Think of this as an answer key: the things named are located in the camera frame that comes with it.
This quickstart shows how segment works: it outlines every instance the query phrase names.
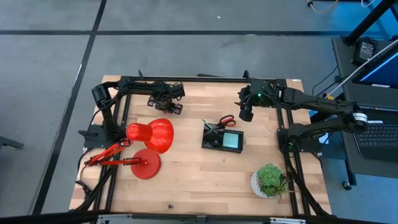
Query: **wooden table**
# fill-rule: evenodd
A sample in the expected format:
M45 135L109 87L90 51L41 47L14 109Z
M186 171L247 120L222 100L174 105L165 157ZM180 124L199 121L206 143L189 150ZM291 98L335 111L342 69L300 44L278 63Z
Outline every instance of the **wooden table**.
M103 82L118 81L120 76L105 75ZM259 198L250 188L253 172L272 163L285 172L285 164L279 151L276 129L278 119L275 109L253 108L253 121L239 119L239 101L236 94L247 83L184 82L186 96L181 115L163 114L147 106L148 96L132 95L127 125L133 122L148 123L157 118L167 118L174 126L172 147L160 155L162 167L149 179L135 177L129 166L119 166L111 206L112 212L173 213L208 215L291 216L289 196L286 198ZM287 86L302 90L300 80L287 80ZM288 124L286 113L284 123ZM235 115L237 124L231 129L244 131L244 149L241 154L201 148L203 121L217 122L227 114ZM309 123L307 110L293 111L295 123ZM102 115L95 118L101 124ZM121 158L132 157L145 148L142 142L134 142L121 153ZM100 153L94 149L82 161ZM329 199L319 161L310 153L301 153L305 183L318 203L330 211ZM100 166L87 167L83 181L92 189L98 182ZM104 186L100 208L104 208L108 184ZM298 209L303 213L302 200L297 192ZM75 186L70 208L76 208L84 199L84 192Z

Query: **succulent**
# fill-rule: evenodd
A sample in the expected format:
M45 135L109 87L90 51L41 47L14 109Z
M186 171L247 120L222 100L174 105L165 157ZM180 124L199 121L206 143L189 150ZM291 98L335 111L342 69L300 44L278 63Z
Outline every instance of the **succulent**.
M282 195L287 191L287 178L280 169L267 164L257 172L261 191L268 196Z

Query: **red lamp shade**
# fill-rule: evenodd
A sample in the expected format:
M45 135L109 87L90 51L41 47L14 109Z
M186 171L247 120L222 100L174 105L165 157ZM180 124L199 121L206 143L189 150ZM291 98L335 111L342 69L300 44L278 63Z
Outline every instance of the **red lamp shade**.
M154 152L164 153L173 143L174 129L169 120L160 118L149 124L130 124L126 136L132 141L143 141Z
M141 179L149 179L155 176L161 165L158 153L166 152L173 143L174 129L172 123L164 118L156 119L149 124L132 123L127 127L126 136L131 141L142 141L148 147L148 149L142 149L134 155L134 157L139 157L146 162L131 165L132 173Z

